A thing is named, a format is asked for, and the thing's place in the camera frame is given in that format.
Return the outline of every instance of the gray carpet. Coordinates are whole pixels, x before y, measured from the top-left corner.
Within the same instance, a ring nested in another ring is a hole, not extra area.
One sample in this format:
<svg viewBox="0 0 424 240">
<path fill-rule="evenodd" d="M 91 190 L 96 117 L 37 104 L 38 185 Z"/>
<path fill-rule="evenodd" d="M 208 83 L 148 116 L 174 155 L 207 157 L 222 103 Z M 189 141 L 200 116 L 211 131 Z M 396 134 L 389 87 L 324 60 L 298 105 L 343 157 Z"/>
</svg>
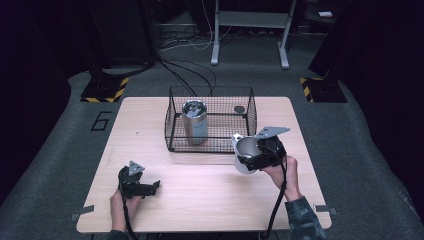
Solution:
<svg viewBox="0 0 424 240">
<path fill-rule="evenodd" d="M 315 76 L 307 67 L 322 38 L 296 37 L 287 71 L 280 67 L 278 40 L 264 37 L 225 42 L 216 67 L 209 64 L 212 46 L 203 51 L 174 48 L 160 55 L 165 60 L 208 67 L 215 72 L 218 86 L 252 86 L 256 96 L 291 99 L 326 203 L 338 211 L 326 230 L 330 239 L 422 239 L 423 224 L 404 200 L 407 192 L 402 183 L 370 139 L 367 123 L 349 90 L 341 84 L 349 101 L 346 104 L 306 101 L 299 78 Z M 214 81 L 202 67 L 175 63 Z M 190 85 L 205 85 L 198 76 L 173 69 Z M 0 239 L 90 239 L 76 231 L 76 222 L 69 221 L 69 216 L 84 204 L 122 100 L 79 102 L 89 80 L 88 73 L 69 79 L 72 96 L 67 109 L 0 208 Z M 168 96 L 173 85 L 180 83 L 156 63 L 130 78 L 123 98 Z M 100 111 L 111 111 L 103 115 L 110 122 L 105 131 L 90 131 Z M 277 231 L 277 235 L 288 239 L 288 231 Z M 104 234 L 96 234 L 94 239 L 104 238 Z"/>
</svg>

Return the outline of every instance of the wooden table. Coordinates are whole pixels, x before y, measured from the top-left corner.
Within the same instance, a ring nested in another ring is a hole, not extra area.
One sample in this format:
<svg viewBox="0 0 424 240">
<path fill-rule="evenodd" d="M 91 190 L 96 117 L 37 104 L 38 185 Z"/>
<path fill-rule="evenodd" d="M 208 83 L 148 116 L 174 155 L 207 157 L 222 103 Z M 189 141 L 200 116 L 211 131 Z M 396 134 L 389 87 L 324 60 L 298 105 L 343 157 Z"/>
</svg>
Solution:
<svg viewBox="0 0 424 240">
<path fill-rule="evenodd" d="M 285 97 L 255 97 L 258 127 L 286 126 L 279 135 L 289 155 L 299 162 L 300 190 L 311 205 L 325 205 L 293 107 Z M 155 196 L 142 200 L 131 226 L 135 232 L 205 232 L 266 230 L 279 190 L 264 172 L 240 174 L 234 154 L 173 153 L 164 137 L 167 97 L 131 97 L 122 102 L 80 216 L 81 233 L 111 229 L 109 197 L 118 172 L 130 160 L 146 168 L 141 183 L 160 180 Z M 317 213 L 323 228 L 328 213 Z M 288 229 L 281 204 L 274 229 Z"/>
</svg>

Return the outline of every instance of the cable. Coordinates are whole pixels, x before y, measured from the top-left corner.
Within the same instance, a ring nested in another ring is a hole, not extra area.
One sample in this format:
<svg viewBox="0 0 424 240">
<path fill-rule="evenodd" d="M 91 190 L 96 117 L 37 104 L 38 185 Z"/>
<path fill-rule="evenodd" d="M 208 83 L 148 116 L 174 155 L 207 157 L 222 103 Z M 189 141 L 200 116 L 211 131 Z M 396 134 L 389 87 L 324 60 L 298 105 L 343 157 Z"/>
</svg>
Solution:
<svg viewBox="0 0 424 240">
<path fill-rule="evenodd" d="M 238 12 L 238 10 L 239 10 L 239 7 L 240 7 L 240 0 L 238 0 L 238 2 L 237 2 L 237 12 Z M 219 40 L 221 41 L 221 39 L 222 38 L 224 38 L 225 37 L 225 35 L 227 35 L 227 33 L 231 30 L 231 28 L 232 28 L 233 26 L 230 26 L 229 28 L 228 28 L 228 30 L 219 38 Z"/>
<path fill-rule="evenodd" d="M 193 70 L 190 70 L 190 69 L 185 68 L 185 67 L 183 67 L 183 66 L 180 66 L 180 65 L 178 65 L 178 64 L 171 63 L 171 62 L 168 62 L 168 61 L 166 61 L 166 60 L 162 60 L 162 61 L 163 61 L 163 62 L 166 62 L 166 63 L 168 63 L 168 64 L 171 64 L 171 65 L 174 65 L 174 66 L 176 66 L 176 67 L 182 68 L 182 69 L 184 69 L 184 70 L 187 70 L 187 71 L 189 71 L 189 72 L 191 72 L 191 73 L 194 73 L 194 74 L 196 74 L 197 76 L 201 77 L 203 80 L 205 80 L 205 81 L 206 81 L 206 83 L 207 83 L 207 84 L 208 84 L 208 86 L 209 86 L 210 92 L 209 92 L 209 94 L 208 94 L 208 97 L 210 97 L 210 96 L 212 95 L 212 92 L 213 92 L 212 86 L 211 86 L 211 84 L 209 83 L 209 81 L 208 81 L 205 77 L 203 77 L 202 75 L 200 75 L 199 73 L 197 73 L 197 72 L 195 72 L 195 71 L 193 71 Z"/>
<path fill-rule="evenodd" d="M 206 21 L 208 22 L 208 26 L 209 26 L 209 32 L 210 32 L 210 39 L 209 39 L 209 42 L 208 42 L 208 44 L 204 47 L 204 48 L 197 48 L 197 47 L 195 47 L 194 45 L 193 45 L 193 48 L 194 49 L 196 49 L 196 50 L 199 50 L 199 51 L 201 51 L 201 50 L 205 50 L 207 47 L 209 47 L 209 45 L 211 45 L 211 43 L 213 43 L 213 36 L 212 36 L 212 27 L 211 27 L 211 23 L 209 22 L 209 18 L 208 18 L 208 15 L 206 14 L 206 8 L 205 8 L 205 1 L 204 0 L 202 0 L 202 7 L 203 7 L 203 12 L 205 13 L 205 16 L 206 16 Z"/>
<path fill-rule="evenodd" d="M 269 148 L 268 146 L 264 145 L 265 148 L 267 148 L 268 150 L 270 150 L 272 153 L 274 153 L 274 156 L 278 159 L 278 155 L 277 153 L 275 153 L 274 151 L 272 151 L 271 148 Z M 284 156 L 285 160 L 286 160 L 286 167 L 284 167 L 284 161 L 283 163 L 281 163 L 281 168 L 283 170 L 283 177 L 284 180 L 281 184 L 281 189 L 280 189 L 280 193 L 278 194 L 278 198 L 277 198 L 277 202 L 275 203 L 274 209 L 272 210 L 272 214 L 269 220 L 269 224 L 268 224 L 268 230 L 266 232 L 265 235 L 261 236 L 262 240 L 267 240 L 270 236 L 270 233 L 272 231 L 272 225 L 274 224 L 274 219 L 275 219 L 275 215 L 277 214 L 278 208 L 280 207 L 281 201 L 283 199 L 284 196 L 284 192 L 286 190 L 287 187 L 287 177 L 286 177 L 286 173 L 287 173 L 287 155 Z"/>
<path fill-rule="evenodd" d="M 167 51 L 167 50 L 178 48 L 178 47 L 192 47 L 193 45 L 200 46 L 200 45 L 205 45 L 205 44 L 209 44 L 209 43 L 194 43 L 194 44 L 177 45 L 177 46 L 161 49 L 161 50 L 159 50 L 159 52 Z"/>
<path fill-rule="evenodd" d="M 133 232 L 133 230 L 131 228 L 130 217 L 128 215 L 127 199 L 122 194 L 122 183 L 121 183 L 120 180 L 119 180 L 119 191 L 121 191 L 122 205 L 123 205 L 123 209 L 124 209 L 125 223 L 127 225 L 128 233 L 130 234 L 130 236 L 134 240 L 138 240 L 137 236 L 135 236 L 135 234 L 134 234 L 134 232 Z"/>
<path fill-rule="evenodd" d="M 190 28 L 193 29 L 193 33 L 188 33 L 187 32 Z M 184 36 L 184 37 L 178 37 L 178 34 L 190 34 L 190 35 L 189 36 Z M 164 40 L 159 44 L 159 49 L 173 47 L 173 46 L 175 46 L 176 44 L 178 44 L 180 42 L 197 41 L 199 39 L 202 39 L 202 36 L 200 35 L 200 33 L 197 33 L 196 32 L 196 28 L 195 28 L 194 23 L 193 23 L 192 25 L 190 25 L 189 27 L 187 27 L 183 31 L 167 31 L 167 32 L 163 32 L 162 33 L 162 38 Z"/>
<path fill-rule="evenodd" d="M 162 66 L 164 67 L 164 68 L 166 68 L 168 71 L 170 71 L 173 75 L 174 75 L 174 77 L 178 80 L 178 81 L 180 81 L 181 82 L 181 84 L 187 89 L 187 91 L 190 93 L 190 94 L 192 94 L 192 95 L 194 95 L 194 96 L 196 96 L 197 97 L 197 94 L 196 94 L 196 92 L 190 87 L 190 85 L 188 85 L 188 83 L 186 82 L 186 81 L 184 81 L 184 79 L 180 76 L 180 75 L 178 75 L 176 72 L 174 72 L 174 71 L 172 71 L 168 66 L 166 66 L 164 63 L 163 63 L 163 61 L 162 61 L 162 59 L 161 58 L 159 58 L 158 59 L 158 61 L 159 61 L 159 63 L 160 64 L 162 64 Z"/>
<path fill-rule="evenodd" d="M 213 75 L 213 77 L 214 77 L 214 83 L 213 83 L 212 90 L 211 90 L 211 92 L 209 93 L 209 95 L 208 95 L 208 96 L 212 96 L 212 95 L 213 95 L 212 93 L 213 93 L 213 91 L 215 90 L 215 87 L 216 87 L 216 75 L 215 75 L 215 73 L 214 73 L 214 72 L 213 72 L 210 68 L 207 68 L 207 67 L 205 67 L 205 66 L 202 66 L 202 65 L 200 65 L 200 64 L 193 63 L 193 62 L 190 62 L 190 61 L 184 61 L 184 60 L 168 60 L 168 61 L 190 63 L 190 64 L 193 64 L 193 65 L 196 65 L 196 66 L 198 66 L 198 67 L 204 68 L 204 69 L 208 70 L 209 72 L 211 72 L 211 73 L 212 73 L 212 75 Z"/>
</svg>

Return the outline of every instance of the white table leg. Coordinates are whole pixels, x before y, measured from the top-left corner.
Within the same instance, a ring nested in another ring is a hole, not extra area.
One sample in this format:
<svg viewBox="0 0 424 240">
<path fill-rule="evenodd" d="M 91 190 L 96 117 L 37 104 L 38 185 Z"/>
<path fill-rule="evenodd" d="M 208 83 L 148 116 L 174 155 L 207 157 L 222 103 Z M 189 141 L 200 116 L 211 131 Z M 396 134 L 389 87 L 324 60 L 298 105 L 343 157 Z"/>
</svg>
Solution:
<svg viewBox="0 0 424 240">
<path fill-rule="evenodd" d="M 211 65 L 218 65 L 219 56 L 219 0 L 215 1 L 215 41 L 213 43 Z"/>
<path fill-rule="evenodd" d="M 278 42 L 278 51 L 280 52 L 281 67 L 284 70 L 289 69 L 289 60 L 287 59 L 287 53 L 286 53 L 286 42 L 290 32 L 290 25 L 293 18 L 294 8 L 296 6 L 296 1 L 297 0 L 292 0 L 292 3 L 290 5 L 290 10 L 286 19 L 286 26 L 284 28 L 283 38 L 281 42 Z"/>
</svg>

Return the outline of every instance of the black cable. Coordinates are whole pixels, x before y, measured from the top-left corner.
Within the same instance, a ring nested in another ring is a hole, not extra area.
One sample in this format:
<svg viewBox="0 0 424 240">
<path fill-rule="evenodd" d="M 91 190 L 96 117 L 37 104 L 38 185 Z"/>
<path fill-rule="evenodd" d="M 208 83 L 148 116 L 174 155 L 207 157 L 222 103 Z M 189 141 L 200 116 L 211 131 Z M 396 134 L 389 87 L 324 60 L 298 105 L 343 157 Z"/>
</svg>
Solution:
<svg viewBox="0 0 424 240">
<path fill-rule="evenodd" d="M 202 67 L 202 68 L 208 70 L 209 72 L 211 72 L 212 75 L 213 75 L 213 77 L 214 77 L 214 83 L 213 83 L 212 91 L 209 93 L 208 96 L 212 96 L 213 95 L 212 93 L 213 93 L 213 91 L 215 90 L 215 87 L 216 87 L 216 75 L 215 75 L 215 73 L 211 69 L 209 69 L 209 68 L 207 68 L 205 66 L 202 66 L 200 64 L 197 64 L 197 63 L 194 63 L 194 62 L 190 62 L 190 61 L 184 61 L 184 60 L 168 60 L 168 61 L 190 63 L 190 64 L 196 65 L 198 67 Z"/>
<path fill-rule="evenodd" d="M 159 44 L 159 50 L 177 46 L 181 42 L 194 42 L 196 40 L 203 39 L 199 34 L 193 34 L 191 36 L 186 36 L 186 37 L 177 37 L 176 36 L 177 32 L 173 32 L 173 33 L 175 33 L 175 36 L 170 36 L 168 37 L 168 39 L 163 40 Z"/>
<path fill-rule="evenodd" d="M 272 149 L 270 149 L 268 146 L 264 146 L 265 148 L 267 148 L 269 151 L 271 151 L 272 153 L 274 153 L 274 156 L 277 158 L 277 161 L 279 159 L 277 153 L 275 153 Z M 275 203 L 274 209 L 272 210 L 272 214 L 271 214 L 271 218 L 269 220 L 269 224 L 268 224 L 268 230 L 266 232 L 266 235 L 262 235 L 261 239 L 262 240 L 266 240 L 269 238 L 269 235 L 272 231 L 272 225 L 274 224 L 274 219 L 275 219 L 275 215 L 277 214 L 278 208 L 280 207 L 281 201 L 283 200 L 283 196 L 284 196 L 284 192 L 286 190 L 287 187 L 287 177 L 286 177 L 286 173 L 287 173 L 287 166 L 284 168 L 284 161 L 283 163 L 281 163 L 281 168 L 283 170 L 283 176 L 284 176 L 284 180 L 281 184 L 281 188 L 280 188 L 280 193 L 278 194 L 278 198 L 277 198 L 277 202 Z"/>
<path fill-rule="evenodd" d="M 176 67 L 182 68 L 182 69 L 184 69 L 184 70 L 187 70 L 187 71 L 189 71 L 189 72 L 191 72 L 191 73 L 194 73 L 194 74 L 196 74 L 197 76 L 199 76 L 200 78 L 202 78 L 203 80 L 205 80 L 205 82 L 208 84 L 209 89 L 210 89 L 210 92 L 209 92 L 208 96 L 209 96 L 209 97 L 211 96 L 211 94 L 212 94 L 212 92 L 213 92 L 213 89 L 212 89 L 211 84 L 209 83 L 209 81 L 208 81 L 205 77 L 203 77 L 202 75 L 200 75 L 199 73 L 197 73 L 197 72 L 195 72 L 195 71 L 193 71 L 193 70 L 191 70 L 191 69 L 185 68 L 185 67 L 180 66 L 180 65 L 178 65 L 178 64 L 171 63 L 171 62 L 168 62 L 168 61 L 166 61 L 166 60 L 162 60 L 162 61 L 163 61 L 163 62 L 166 62 L 166 63 L 168 63 L 168 64 L 171 64 L 171 65 L 174 65 L 174 66 L 176 66 Z"/>
<path fill-rule="evenodd" d="M 166 66 L 164 63 L 163 63 L 163 61 L 162 61 L 162 59 L 158 59 L 159 60 L 159 63 L 160 64 L 162 64 L 162 66 L 164 67 L 164 68 L 166 68 L 168 71 L 170 71 L 173 75 L 174 75 L 174 77 L 175 78 L 177 78 L 177 80 L 178 81 L 180 81 L 181 82 L 181 84 L 187 89 L 187 91 L 189 92 L 189 93 L 191 93 L 191 94 L 193 94 L 194 96 L 196 96 L 197 97 L 197 94 L 196 94 L 196 92 L 190 87 L 190 85 L 188 85 L 188 83 L 186 82 L 186 81 L 184 81 L 184 79 L 180 76 L 180 75 L 178 75 L 176 72 L 174 72 L 174 71 L 172 71 L 168 66 Z"/>
<path fill-rule="evenodd" d="M 127 199 L 124 197 L 124 194 L 122 193 L 122 183 L 121 180 L 119 180 L 119 191 L 121 191 L 121 197 L 122 197 L 122 205 L 124 209 L 124 216 L 125 216 L 125 224 L 127 225 L 128 233 L 134 240 L 138 240 L 137 236 L 135 236 L 130 223 L 130 217 L 128 215 L 128 207 L 127 207 Z"/>
</svg>

